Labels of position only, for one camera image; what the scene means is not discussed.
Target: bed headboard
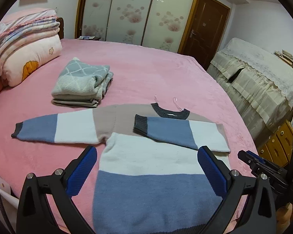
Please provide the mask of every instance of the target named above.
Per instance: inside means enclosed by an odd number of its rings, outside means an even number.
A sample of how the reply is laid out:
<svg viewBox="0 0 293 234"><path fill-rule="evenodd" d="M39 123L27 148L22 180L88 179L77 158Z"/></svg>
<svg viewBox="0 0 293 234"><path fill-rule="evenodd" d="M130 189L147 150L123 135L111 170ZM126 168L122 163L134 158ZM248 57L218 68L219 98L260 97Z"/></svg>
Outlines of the bed headboard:
<svg viewBox="0 0 293 234"><path fill-rule="evenodd" d="M64 20L63 18L59 17L57 18L57 21L60 22L59 28L60 31L57 33L60 37L60 40L64 38Z"/></svg>

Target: bed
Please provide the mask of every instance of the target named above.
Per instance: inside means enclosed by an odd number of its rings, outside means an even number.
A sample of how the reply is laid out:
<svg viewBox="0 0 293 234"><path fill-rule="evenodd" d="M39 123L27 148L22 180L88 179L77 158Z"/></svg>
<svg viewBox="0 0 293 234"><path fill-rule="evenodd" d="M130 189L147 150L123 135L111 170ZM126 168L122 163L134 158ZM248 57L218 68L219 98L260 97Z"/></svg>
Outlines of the bed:
<svg viewBox="0 0 293 234"><path fill-rule="evenodd" d="M275 55L233 38L207 72L228 94L256 146L293 117L293 69Z"/></svg>
<svg viewBox="0 0 293 234"><path fill-rule="evenodd" d="M177 97L181 108L222 123L231 149L231 169L246 176L251 175L249 167L237 155L240 150L256 153L252 137L226 92L194 58L122 43L69 39L62 39L61 42L61 56L34 71L20 85L0 92L0 176L8 182L16 197L20 196L28 173L50 175L58 168L65 168L86 147L84 144L54 145L11 138L18 122L47 114L81 110L51 104L51 91L58 75L73 57L93 65L111 66L115 75L108 94L99 105L101 107L128 103L150 104L155 102L156 95L162 108L178 111L173 103L173 98ZM96 145L96 148L100 156L104 145ZM98 163L79 195L73 197L90 226L93 223L92 203L89 202L92 202L94 196ZM57 222L65 227L54 201L52 198L49 201ZM242 205L243 202L232 220L240 215Z"/></svg>

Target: cabinet drawer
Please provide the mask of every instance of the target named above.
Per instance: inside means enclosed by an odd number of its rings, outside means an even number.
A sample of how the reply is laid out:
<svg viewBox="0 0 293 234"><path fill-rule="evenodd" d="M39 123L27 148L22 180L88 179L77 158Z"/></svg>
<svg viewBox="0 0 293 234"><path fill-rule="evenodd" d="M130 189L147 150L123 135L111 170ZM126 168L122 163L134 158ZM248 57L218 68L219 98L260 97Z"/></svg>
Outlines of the cabinet drawer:
<svg viewBox="0 0 293 234"><path fill-rule="evenodd" d="M269 141L266 143L266 146L275 164L283 167L288 163L287 156L285 155L281 143L275 134L271 136Z"/></svg>
<svg viewBox="0 0 293 234"><path fill-rule="evenodd" d="M288 161L291 159L292 147L293 147L293 134L286 123L284 123L276 133Z"/></svg>
<svg viewBox="0 0 293 234"><path fill-rule="evenodd" d="M272 162L272 158L271 158L271 155L267 149L267 146L264 145L262 147L260 147L258 150L258 155L261 157L261 158L264 158L264 159L267 159L269 160L270 162Z"/></svg>

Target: screw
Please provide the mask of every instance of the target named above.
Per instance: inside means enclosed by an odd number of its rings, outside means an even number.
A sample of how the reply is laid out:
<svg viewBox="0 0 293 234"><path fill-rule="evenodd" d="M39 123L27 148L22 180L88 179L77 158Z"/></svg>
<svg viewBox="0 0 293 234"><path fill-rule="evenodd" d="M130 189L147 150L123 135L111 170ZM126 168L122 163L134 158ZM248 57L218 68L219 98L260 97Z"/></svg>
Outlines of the screw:
<svg viewBox="0 0 293 234"><path fill-rule="evenodd" d="M63 173L63 169L57 169L54 174L55 175L61 175Z"/></svg>
<svg viewBox="0 0 293 234"><path fill-rule="evenodd" d="M232 170L231 174L235 177L240 175L240 173L237 170Z"/></svg>
<svg viewBox="0 0 293 234"><path fill-rule="evenodd" d="M261 174L261 178L262 178L263 180L266 180L268 177L267 177L267 175L266 175L265 173L262 173L262 174Z"/></svg>
<svg viewBox="0 0 293 234"><path fill-rule="evenodd" d="M26 178L31 179L31 178L33 178L33 176L34 176L33 173L28 173L27 176L26 176Z"/></svg>

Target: drawer handle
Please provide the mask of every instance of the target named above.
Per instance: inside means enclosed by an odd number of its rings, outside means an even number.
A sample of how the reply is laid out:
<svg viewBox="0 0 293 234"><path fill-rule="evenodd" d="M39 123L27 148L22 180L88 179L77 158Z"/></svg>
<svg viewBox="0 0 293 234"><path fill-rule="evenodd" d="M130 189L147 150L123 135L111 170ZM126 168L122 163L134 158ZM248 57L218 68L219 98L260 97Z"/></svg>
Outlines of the drawer handle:
<svg viewBox="0 0 293 234"><path fill-rule="evenodd" d="M285 137L285 141L287 142L287 144L288 144L289 146L291 146L291 145L290 145L290 141L289 141L288 138Z"/></svg>
<svg viewBox="0 0 293 234"><path fill-rule="evenodd" d="M274 151L275 151L276 156L279 157L278 151L276 149Z"/></svg>

